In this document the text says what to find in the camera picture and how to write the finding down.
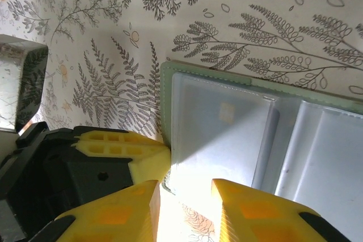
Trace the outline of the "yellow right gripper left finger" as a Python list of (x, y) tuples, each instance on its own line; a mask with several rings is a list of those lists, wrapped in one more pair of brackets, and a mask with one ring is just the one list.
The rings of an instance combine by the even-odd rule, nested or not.
[(156, 241), (161, 205), (158, 180), (148, 180), (71, 209), (32, 241)]

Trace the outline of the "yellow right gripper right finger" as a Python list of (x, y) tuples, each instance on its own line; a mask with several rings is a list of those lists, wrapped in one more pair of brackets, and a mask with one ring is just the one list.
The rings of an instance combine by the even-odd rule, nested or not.
[(212, 180), (220, 241), (348, 241), (313, 209), (225, 179)]

